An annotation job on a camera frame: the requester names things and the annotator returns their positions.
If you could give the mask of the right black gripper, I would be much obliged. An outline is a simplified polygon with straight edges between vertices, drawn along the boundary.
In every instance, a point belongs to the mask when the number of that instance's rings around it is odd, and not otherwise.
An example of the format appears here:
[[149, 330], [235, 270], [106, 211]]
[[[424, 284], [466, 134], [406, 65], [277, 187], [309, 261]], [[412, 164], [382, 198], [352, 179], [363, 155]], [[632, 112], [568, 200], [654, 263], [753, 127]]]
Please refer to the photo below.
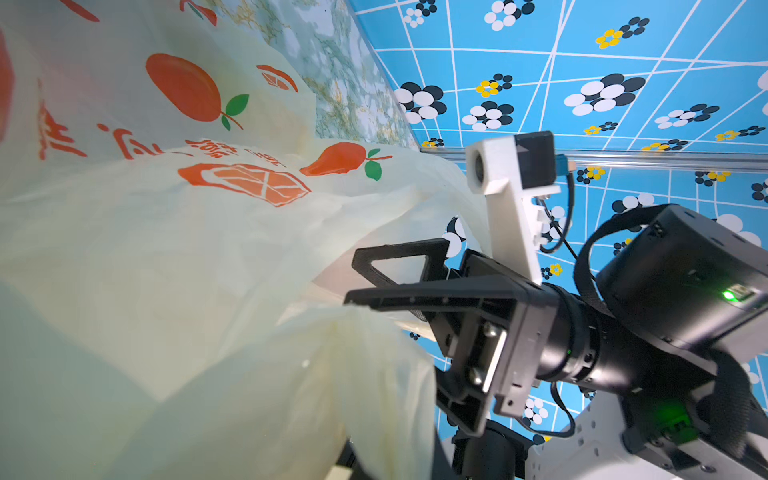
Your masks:
[[351, 266], [375, 287], [349, 291], [344, 303], [428, 316], [451, 361], [438, 377], [438, 405], [464, 433], [478, 437], [490, 412], [521, 416], [561, 299], [473, 250], [445, 280], [449, 246], [434, 238], [357, 249]]

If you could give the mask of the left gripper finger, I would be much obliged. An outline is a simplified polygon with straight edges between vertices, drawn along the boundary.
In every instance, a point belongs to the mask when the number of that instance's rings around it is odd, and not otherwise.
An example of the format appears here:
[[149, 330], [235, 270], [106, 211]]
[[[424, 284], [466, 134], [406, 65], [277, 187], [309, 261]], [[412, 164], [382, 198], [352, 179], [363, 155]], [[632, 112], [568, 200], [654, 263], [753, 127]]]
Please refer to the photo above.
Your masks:
[[[364, 471], [350, 440], [344, 445], [336, 465], [350, 469], [352, 480], [372, 480], [372, 477]], [[450, 464], [440, 443], [437, 443], [434, 449], [430, 478], [432, 480], [450, 479]]]

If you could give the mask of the cream printed plastic bag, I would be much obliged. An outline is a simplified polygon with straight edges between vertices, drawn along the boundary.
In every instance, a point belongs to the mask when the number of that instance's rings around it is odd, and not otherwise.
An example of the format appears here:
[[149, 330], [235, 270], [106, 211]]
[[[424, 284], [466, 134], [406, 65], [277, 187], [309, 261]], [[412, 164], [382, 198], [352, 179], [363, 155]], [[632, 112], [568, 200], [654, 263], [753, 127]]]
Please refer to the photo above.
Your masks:
[[488, 243], [344, 1], [1, 5], [1, 475], [432, 479], [435, 367], [363, 246]]

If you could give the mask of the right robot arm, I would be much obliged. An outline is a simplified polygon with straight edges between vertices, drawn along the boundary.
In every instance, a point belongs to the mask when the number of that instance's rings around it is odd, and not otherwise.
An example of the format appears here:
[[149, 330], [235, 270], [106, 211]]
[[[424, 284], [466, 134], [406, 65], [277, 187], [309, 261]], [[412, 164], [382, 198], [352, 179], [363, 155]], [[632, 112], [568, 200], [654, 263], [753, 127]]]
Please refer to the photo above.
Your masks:
[[424, 317], [450, 367], [436, 403], [458, 429], [436, 479], [763, 479], [767, 416], [743, 363], [767, 347], [767, 254], [677, 204], [637, 208], [576, 292], [431, 239], [361, 248], [349, 304]]

